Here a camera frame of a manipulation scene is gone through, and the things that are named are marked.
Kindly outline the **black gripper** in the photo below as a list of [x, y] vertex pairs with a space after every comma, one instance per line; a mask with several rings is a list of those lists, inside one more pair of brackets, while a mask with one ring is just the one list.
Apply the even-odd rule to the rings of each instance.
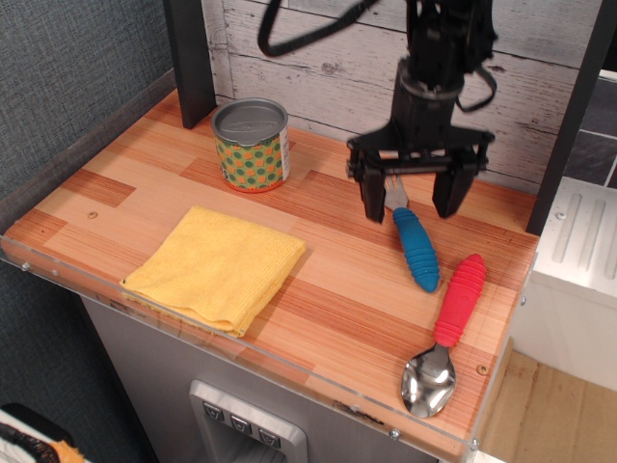
[[427, 83], [411, 57], [399, 61], [387, 124], [348, 142], [347, 175], [360, 184], [367, 219], [385, 216], [386, 175], [437, 173], [433, 204], [441, 218], [454, 215], [475, 176], [488, 164], [487, 149], [495, 135], [452, 124], [465, 75]]

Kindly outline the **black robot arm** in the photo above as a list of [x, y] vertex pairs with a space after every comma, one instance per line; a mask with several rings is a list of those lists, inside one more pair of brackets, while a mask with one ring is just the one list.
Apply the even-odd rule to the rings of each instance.
[[451, 118], [466, 75], [496, 89], [483, 67], [496, 40], [492, 10], [490, 1], [409, 2], [409, 53], [398, 64], [389, 121], [348, 143], [348, 175], [360, 186], [369, 220], [384, 218], [388, 176], [434, 174], [433, 203], [447, 218], [485, 169], [494, 135], [457, 127]]

